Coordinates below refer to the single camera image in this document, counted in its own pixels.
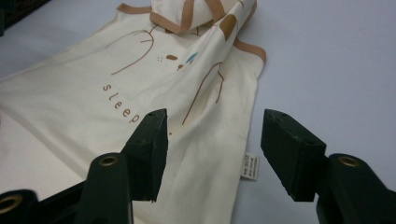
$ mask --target fabric edge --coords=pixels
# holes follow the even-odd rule
[[[149,14],[149,19],[160,25],[161,27],[163,27],[164,29],[174,33],[174,34],[179,34],[181,33],[181,27],[179,25],[177,25],[176,23],[169,21],[168,19],[166,19],[165,17],[163,17],[162,15],[151,11],[151,13]]]
[[[125,14],[146,14],[151,12],[152,7],[131,7],[125,3],[121,3],[117,7],[117,10]]]
[[[264,62],[264,64],[266,64],[267,53],[265,52],[264,49],[262,49],[258,46],[255,46],[255,45],[250,45],[246,42],[239,40],[238,38],[235,39],[235,41],[233,42],[233,45],[237,49],[240,49],[244,52],[248,52],[248,53],[255,54],[255,55],[259,56],[262,59],[262,61]]]
[[[250,13],[248,14],[247,19],[245,20],[242,26],[245,26],[250,21],[250,19],[253,17],[253,14],[256,12],[256,9],[257,9],[257,0],[254,1],[253,7],[251,8]]]
[[[205,0],[213,15],[213,20],[218,21],[225,16],[225,11],[220,0]]]
[[[194,13],[194,0],[186,0],[181,14],[180,32],[188,31],[192,25],[192,17]]]

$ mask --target folded fabric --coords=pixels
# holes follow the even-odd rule
[[[179,34],[223,18],[236,0],[152,0],[150,19]]]
[[[153,8],[121,5],[91,37],[0,82],[0,140],[29,136],[0,141],[0,164],[50,169],[15,178],[1,167],[0,191],[51,185],[35,189],[44,198],[65,187],[63,175],[83,180],[96,156],[120,151],[148,112],[167,108],[163,184],[156,203],[134,202],[135,223],[230,223],[265,62],[265,51],[236,39],[254,8],[237,1],[213,25],[175,35],[151,22]]]

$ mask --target line drawing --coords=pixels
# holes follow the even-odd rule
[[[142,60],[144,57],[146,57],[146,55],[151,51],[152,46],[154,45],[154,36],[153,36],[151,33],[152,33],[152,31],[153,31],[157,26],[158,26],[158,25],[155,25],[154,27],[152,27],[150,31],[147,31],[147,30],[133,31],[133,32],[131,32],[131,33],[129,33],[129,34],[123,35],[123,36],[121,36],[121,37],[115,39],[113,42],[111,42],[110,44],[108,44],[107,46],[105,46],[105,49],[106,49],[106,48],[108,48],[109,46],[111,46],[112,44],[114,44],[115,42],[119,41],[120,39],[124,38],[124,37],[127,36],[127,35],[138,35],[138,34],[146,33],[146,34],[148,34],[148,36],[150,37],[150,39],[148,39],[148,40],[140,41],[140,43],[151,42],[150,47],[149,47],[148,50],[143,54],[143,56],[140,57],[140,58],[138,58],[136,61],[134,61],[134,62],[132,62],[132,63],[129,63],[128,65],[122,67],[121,69],[117,70],[116,72],[112,73],[111,76],[114,76],[114,75],[116,75],[116,74],[122,72],[123,70],[125,70],[125,69],[131,67],[132,65],[138,63],[140,60]]]
[[[202,82],[198,88],[198,91],[195,93],[194,99],[192,100],[192,103],[190,105],[189,111],[186,114],[186,117],[183,119],[183,122],[181,123],[182,125],[184,125],[184,123],[186,122],[187,117],[189,116],[192,106],[195,104],[196,99],[198,98],[198,94],[201,91],[202,86],[204,85],[204,82],[206,80],[206,78],[210,75],[210,72],[213,70],[213,68],[215,68],[216,66],[221,67],[222,63],[215,63],[209,70],[209,72],[207,72],[207,74],[205,75],[204,79],[202,79]],[[218,75],[221,77],[221,83],[220,83],[220,89],[219,89],[219,95],[218,95],[218,99],[216,100],[216,104],[219,101],[220,95],[221,95],[221,90],[222,90],[222,84],[224,82],[224,76],[221,75],[221,73],[218,71]]]

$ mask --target tan trim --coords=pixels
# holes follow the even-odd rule
[[[231,33],[233,32],[233,28],[235,28],[237,21],[236,17],[233,14],[228,14],[224,20],[220,23],[220,29],[224,33],[225,41],[228,40]]]
[[[205,0],[212,12],[214,21],[218,21],[225,16],[224,7],[220,0]]]
[[[162,15],[157,14],[157,13],[155,13],[153,11],[151,11],[151,13],[149,14],[149,19],[152,22],[154,22],[154,23],[160,25],[161,27],[163,27],[165,30],[170,31],[171,33],[179,34],[180,31],[181,31],[179,25],[177,25],[176,23],[174,23],[172,21],[169,21],[168,19],[166,19]]]
[[[194,14],[194,0],[186,0],[181,14],[180,32],[188,31],[192,25],[192,17]]]
[[[178,25],[173,21],[169,21],[164,16],[151,11],[149,15],[149,19],[163,27],[165,30],[168,30],[174,34],[180,34],[182,32],[188,31],[192,25],[192,17],[194,11],[194,0],[186,0],[183,6],[183,12],[181,15],[181,24]]]
[[[146,14],[150,13],[152,8],[151,7],[131,7],[124,3],[121,3],[117,10],[123,12],[125,14]]]
[[[267,62],[267,53],[265,52],[264,49],[254,46],[254,45],[250,45],[245,42],[242,42],[238,38],[235,39],[235,41],[233,42],[233,45],[242,51],[252,53],[252,54],[259,56],[264,63]]]

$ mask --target printed illustration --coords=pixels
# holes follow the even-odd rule
[[[121,40],[122,38],[124,38],[124,37],[126,37],[126,36],[128,36],[128,35],[141,35],[141,36],[140,36],[140,43],[141,43],[141,44],[143,44],[143,43],[149,43],[149,47],[148,47],[147,51],[145,51],[145,52],[143,53],[143,55],[142,55],[140,58],[138,58],[137,60],[135,60],[135,61],[133,61],[133,62],[127,64],[126,66],[122,67],[121,69],[117,70],[116,72],[113,72],[113,73],[111,74],[111,76],[114,76],[114,75],[116,75],[116,74],[122,72],[123,70],[125,70],[125,69],[131,67],[132,65],[138,63],[140,60],[142,60],[144,57],[146,57],[146,55],[151,51],[152,46],[154,45],[154,37],[152,36],[151,33],[152,33],[152,31],[155,29],[155,27],[157,27],[157,26],[152,27],[150,31],[147,31],[147,30],[133,31],[133,32],[127,34],[127,35],[123,35],[123,36],[117,38],[116,40],[114,40],[113,42],[111,42],[110,44],[108,44],[107,46],[105,46],[105,49],[106,49],[106,48],[108,48],[109,46],[113,45],[115,42]]]
[[[216,104],[218,103],[219,98],[220,98],[220,96],[221,96],[222,84],[223,84],[223,82],[224,82],[224,76],[219,72],[219,68],[221,67],[221,64],[222,64],[222,63],[215,63],[215,64],[210,68],[209,72],[207,72],[207,74],[204,76],[204,79],[202,80],[202,82],[201,82],[201,84],[200,84],[200,86],[199,86],[199,88],[198,88],[198,91],[195,93],[195,96],[194,96],[194,99],[192,100],[192,103],[191,103],[191,105],[190,105],[189,111],[187,112],[186,117],[183,119],[182,124],[184,124],[184,123],[186,122],[186,119],[187,119],[187,117],[189,116],[189,114],[190,114],[190,112],[191,112],[191,109],[192,109],[192,107],[193,107],[194,104],[195,104],[196,99],[198,98],[198,94],[199,94],[199,92],[201,91],[202,86],[204,85],[206,79],[209,77],[209,75],[211,74],[212,70],[213,70],[215,67],[218,68],[217,74],[218,74],[218,75],[220,76],[220,78],[221,78],[221,83],[220,83],[220,88],[219,88],[219,95],[218,95],[218,99],[216,100]]]

